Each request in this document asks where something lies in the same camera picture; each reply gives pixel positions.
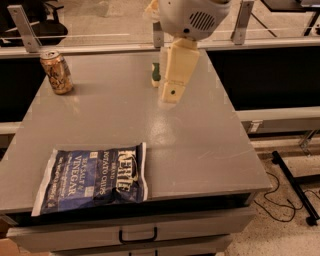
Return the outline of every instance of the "metal frame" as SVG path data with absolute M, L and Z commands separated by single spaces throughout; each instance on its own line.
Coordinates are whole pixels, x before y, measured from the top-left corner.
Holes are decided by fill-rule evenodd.
M 236 27 L 231 37 L 232 41 L 236 45 L 244 44 L 244 41 L 246 40 L 246 32 L 249 24 L 249 19 L 251 16 L 253 4 L 254 4 L 254 0 L 243 0 L 241 3 Z
M 41 43 L 35 36 L 22 5 L 9 5 L 8 11 L 17 26 L 27 52 L 38 52 Z
M 302 191 L 300 185 L 306 184 L 306 183 L 309 183 L 309 184 L 318 183 L 320 181 L 320 175 L 301 176 L 301 177 L 295 178 L 293 177 L 287 165 L 284 163 L 280 154 L 277 151 L 274 151 L 272 152 L 272 155 L 273 155 L 272 162 L 280 166 L 281 170 L 283 171 L 288 181 L 290 182 L 292 188 L 294 189 L 297 196 L 300 198 L 301 202 L 303 203 L 303 206 L 306 208 L 306 210 L 310 214 L 310 216 L 306 218 L 308 225 L 309 226 L 317 225 L 317 221 L 320 219 L 320 217 L 317 211 L 314 209 L 311 202 L 309 201 L 308 197 L 306 197 L 306 195 Z

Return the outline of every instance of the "white cabinet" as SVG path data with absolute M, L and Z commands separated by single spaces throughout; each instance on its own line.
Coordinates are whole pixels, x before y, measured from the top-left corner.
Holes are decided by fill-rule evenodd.
M 127 246 L 128 249 L 138 246 L 138 249 L 141 249 L 139 246 L 150 243 L 155 243 L 156 246 L 164 241 L 167 243 L 240 232 L 253 215 L 251 207 L 175 213 L 12 228 L 8 237 L 30 252 L 96 247 L 113 247 L 116 250 L 123 246 Z
M 100 247 L 52 253 L 52 256 L 186 256 L 211 255 L 224 251 L 231 243 L 229 235 L 178 239 L 150 244 Z

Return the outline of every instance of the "bag of chips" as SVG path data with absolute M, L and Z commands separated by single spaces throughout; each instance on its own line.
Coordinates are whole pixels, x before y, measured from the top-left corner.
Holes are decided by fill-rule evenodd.
M 145 143 L 95 151 L 53 150 L 32 216 L 145 201 L 145 155 Z

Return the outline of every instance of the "can lid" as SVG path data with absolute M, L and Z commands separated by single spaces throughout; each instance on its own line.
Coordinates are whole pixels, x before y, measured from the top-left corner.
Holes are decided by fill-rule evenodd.
M 40 58 L 43 60 L 51 60 L 59 56 L 58 51 L 47 51 L 40 54 Z

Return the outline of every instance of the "drawer handle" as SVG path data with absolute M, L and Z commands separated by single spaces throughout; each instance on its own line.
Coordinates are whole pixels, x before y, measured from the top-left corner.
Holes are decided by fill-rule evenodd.
M 124 240 L 122 238 L 122 230 L 119 231 L 119 241 L 122 244 L 139 244 L 139 243 L 148 243 L 148 242 L 153 242 L 154 240 L 157 239 L 158 236 L 158 229 L 157 227 L 153 228 L 153 237 L 147 238 L 147 239 L 138 239 L 138 240 Z
M 158 250 L 155 250 L 155 251 L 154 251 L 154 256 L 158 256 Z

